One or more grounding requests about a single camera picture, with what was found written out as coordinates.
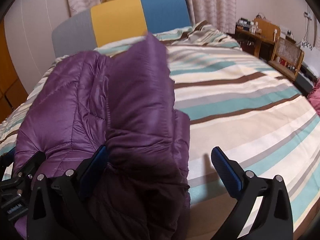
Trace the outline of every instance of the wooden desk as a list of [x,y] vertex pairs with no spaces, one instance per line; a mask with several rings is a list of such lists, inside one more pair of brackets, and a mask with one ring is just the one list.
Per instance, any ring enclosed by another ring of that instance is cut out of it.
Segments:
[[254,56],[259,58],[259,54],[260,54],[260,48],[261,48],[261,44],[264,42],[264,43],[267,43],[267,44],[270,44],[272,46],[274,46],[276,43],[267,39],[266,37],[263,37],[259,34],[252,34],[248,31],[245,31],[245,30],[238,30],[236,29],[236,33],[238,34],[244,34],[246,36],[249,36],[253,39],[255,39],[255,43],[254,43]]

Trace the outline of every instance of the purple puffer jacket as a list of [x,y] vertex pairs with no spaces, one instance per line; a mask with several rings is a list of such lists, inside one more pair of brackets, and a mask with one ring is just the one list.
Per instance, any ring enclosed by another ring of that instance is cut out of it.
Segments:
[[[81,52],[57,65],[20,127],[14,172],[76,169],[106,142],[110,162],[87,206],[109,239],[186,236],[190,120],[174,110],[166,49],[151,34],[115,59]],[[16,223],[26,238],[26,218]]]

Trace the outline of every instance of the wooden cabinet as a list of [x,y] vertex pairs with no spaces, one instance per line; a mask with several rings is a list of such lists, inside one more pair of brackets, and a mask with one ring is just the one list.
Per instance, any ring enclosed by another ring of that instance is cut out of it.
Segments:
[[26,101],[24,89],[13,63],[5,39],[4,21],[0,22],[0,123]]

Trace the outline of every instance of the headboard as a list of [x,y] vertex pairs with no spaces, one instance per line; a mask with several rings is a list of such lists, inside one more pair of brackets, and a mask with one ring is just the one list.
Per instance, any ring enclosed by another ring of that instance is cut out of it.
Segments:
[[185,0],[112,0],[83,11],[52,32],[56,57],[110,42],[190,26]]

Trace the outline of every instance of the desk leg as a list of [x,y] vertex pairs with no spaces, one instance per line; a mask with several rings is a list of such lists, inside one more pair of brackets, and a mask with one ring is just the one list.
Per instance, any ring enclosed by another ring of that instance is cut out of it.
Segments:
[[256,40],[254,42],[254,56],[257,58],[259,58],[261,44],[262,44],[262,41],[260,40]]

